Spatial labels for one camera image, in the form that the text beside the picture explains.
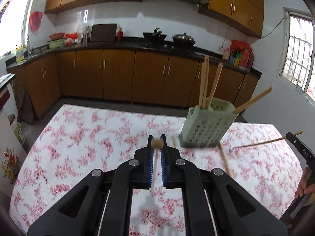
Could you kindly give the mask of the person right hand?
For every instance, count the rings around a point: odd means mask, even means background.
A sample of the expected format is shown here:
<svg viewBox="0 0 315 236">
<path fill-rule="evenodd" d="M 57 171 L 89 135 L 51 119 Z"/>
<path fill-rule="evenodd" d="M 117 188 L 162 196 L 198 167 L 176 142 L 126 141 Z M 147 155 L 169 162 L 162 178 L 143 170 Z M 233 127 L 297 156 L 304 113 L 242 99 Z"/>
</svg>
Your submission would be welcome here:
<svg viewBox="0 0 315 236">
<path fill-rule="evenodd" d="M 314 203 L 314 184 L 307 186 L 307 174 L 309 171 L 310 169 L 308 167 L 303 171 L 303 175 L 294 195 L 295 198 L 301 197 L 303 194 L 310 195 L 308 201 L 304 204 L 305 207 Z"/>
</svg>

